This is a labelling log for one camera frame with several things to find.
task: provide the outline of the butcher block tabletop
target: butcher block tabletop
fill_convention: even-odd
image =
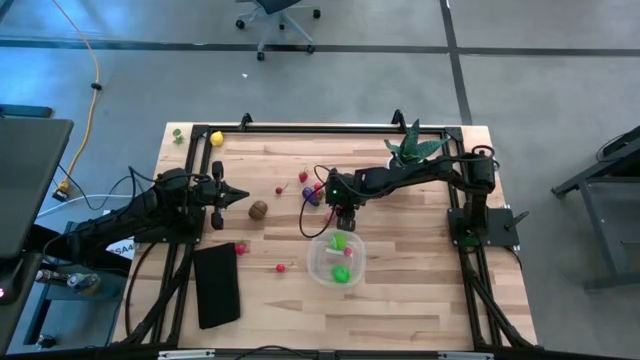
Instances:
[[[156,174],[184,167],[193,125],[167,124]],[[461,128],[465,149],[492,145],[487,127]],[[183,144],[174,144],[175,129],[185,135]],[[314,165],[350,173],[359,168],[384,166],[390,156],[383,142],[387,138],[399,143],[402,135],[224,134],[224,143],[213,148],[211,161],[222,161],[227,183],[250,192],[251,196],[223,211],[224,230],[214,231],[207,215],[202,241],[196,250],[227,242],[246,244],[246,253],[238,257],[241,317],[200,330],[195,277],[191,271],[181,348],[255,348],[276,344],[336,350],[472,349],[460,259],[449,240],[446,212],[450,204],[443,182],[398,189],[382,199],[369,200],[357,211],[355,233],[365,242],[367,259],[365,274],[356,286],[327,288],[307,273],[310,240],[300,234],[298,215],[302,189],[318,182],[313,174]],[[421,135],[421,140],[430,138],[436,139]],[[200,143],[196,171],[202,156]],[[453,142],[450,147],[455,154]],[[302,184],[298,173],[305,167],[309,179]],[[324,177],[326,172],[319,170],[318,175]],[[281,195],[275,193],[277,186],[287,184]],[[249,208],[257,200],[269,206],[262,221],[248,216]],[[505,204],[499,176],[487,203],[489,207]],[[326,204],[305,208],[306,233],[322,228],[326,210]],[[132,271],[147,246],[136,250]],[[180,248],[178,261],[183,246]],[[167,244],[158,244],[140,268],[130,305],[133,327],[158,297],[167,250]],[[520,333],[535,343],[516,258],[502,248],[487,248],[486,253],[496,302]],[[287,271],[276,272],[277,264],[285,264]],[[162,339],[169,332],[175,297],[167,307]],[[489,341],[486,312],[477,296],[476,301],[483,335]],[[124,337],[124,311],[120,311],[113,340]]]

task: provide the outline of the office chair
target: office chair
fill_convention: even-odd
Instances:
[[[236,20],[236,27],[240,30],[245,28],[245,21],[251,22],[256,19],[264,19],[267,23],[267,29],[262,34],[262,39],[258,44],[258,61],[264,61],[264,45],[269,40],[273,30],[275,30],[276,25],[280,28],[280,30],[285,29],[285,25],[290,26],[293,30],[295,30],[298,35],[303,37],[309,45],[307,45],[307,52],[309,54],[313,54],[316,51],[315,46],[313,46],[313,39],[309,34],[298,23],[296,23],[290,16],[287,14],[287,9],[291,8],[292,5],[300,2],[301,0],[236,0],[237,3],[246,3],[252,2],[256,5],[256,8],[246,14],[240,14],[238,16],[238,20]],[[307,8],[308,6],[299,6],[296,8]],[[313,9],[313,18],[320,18],[320,9]]]

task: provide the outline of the concrete floor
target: concrete floor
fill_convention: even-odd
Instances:
[[[93,38],[249,44],[260,33],[253,26],[244,32],[234,28],[234,14],[246,7],[231,0],[192,0],[188,6],[177,0],[61,3]],[[304,12],[294,17],[317,44],[447,44],[435,0],[316,3],[322,4],[320,20]],[[633,0],[449,3],[460,46],[640,46],[640,5]],[[48,2],[15,0],[0,22],[0,38],[76,35]],[[275,42],[299,40],[285,33]],[[461,123],[446,54],[277,52],[267,53],[264,63],[242,51],[104,50],[98,57],[105,91],[74,172],[87,193],[107,191],[127,165],[151,174],[168,121],[239,121],[250,112],[256,121],[387,123],[400,108],[425,124]],[[549,189],[592,164],[602,143],[638,125],[640,58],[461,56],[461,64],[473,123],[491,129],[506,198],[516,211],[531,212],[519,233],[539,343],[638,358],[640,287],[582,290],[585,280],[603,274],[599,248],[579,194],[560,201]],[[62,164],[68,164],[84,133],[92,66],[84,50],[0,47],[0,103],[51,106],[55,117],[75,121]],[[129,191],[128,185],[120,189]],[[47,199],[43,209],[53,205]],[[121,205],[112,200],[107,207]],[[38,223],[62,230],[67,220],[96,215],[78,202]],[[49,324],[45,330],[74,334],[69,347],[104,344],[113,307],[60,306],[68,318],[91,326]],[[13,352],[30,350],[14,340]]]

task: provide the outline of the yellow cord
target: yellow cord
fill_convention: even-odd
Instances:
[[[98,58],[96,57],[96,54],[93,51],[93,48],[91,48],[91,44],[89,44],[89,41],[87,40],[87,38],[84,36],[82,31],[80,31],[80,29],[78,29],[78,27],[73,22],[73,20],[71,20],[69,15],[67,15],[67,13],[64,11],[62,6],[60,6],[60,4],[56,0],[52,0],[52,1],[53,1],[54,4],[56,4],[56,6],[60,10],[60,12],[62,12],[62,15],[64,15],[64,17],[67,18],[67,20],[73,26],[73,28],[76,29],[76,31],[78,32],[78,35],[80,35],[80,37],[82,38],[82,41],[84,41],[85,45],[87,45],[87,49],[89,49],[89,53],[91,54],[91,57],[93,58],[93,63],[94,63],[95,68],[96,68],[96,81],[95,81],[95,84],[99,85],[100,84],[100,64],[98,64]],[[73,171],[73,168],[76,166],[76,162],[78,161],[78,157],[80,157],[80,154],[84,150],[84,147],[87,145],[87,141],[89,140],[89,134],[91,133],[91,125],[93,124],[93,113],[94,113],[94,110],[95,110],[96,100],[98,99],[98,92],[99,91],[100,91],[99,89],[95,89],[95,88],[93,89],[93,98],[91,99],[91,106],[89,106],[89,117],[87,119],[87,129],[86,129],[86,131],[84,133],[84,138],[82,139],[82,144],[80,144],[80,148],[78,148],[78,151],[76,151],[75,155],[73,155],[73,159],[71,159],[71,164],[69,164],[69,167],[67,168],[67,173],[68,174],[71,174],[71,172]],[[60,182],[60,186],[58,186],[58,189],[66,192],[66,190],[68,188],[69,188],[69,179],[67,178],[67,176],[65,176],[64,179]]]

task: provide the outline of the yellow ball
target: yellow ball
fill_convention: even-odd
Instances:
[[[222,136],[222,132],[221,131],[216,131],[213,134],[211,134],[211,139],[209,139],[211,141],[211,145],[213,146],[220,146],[222,145],[222,142],[224,141],[224,137]]]

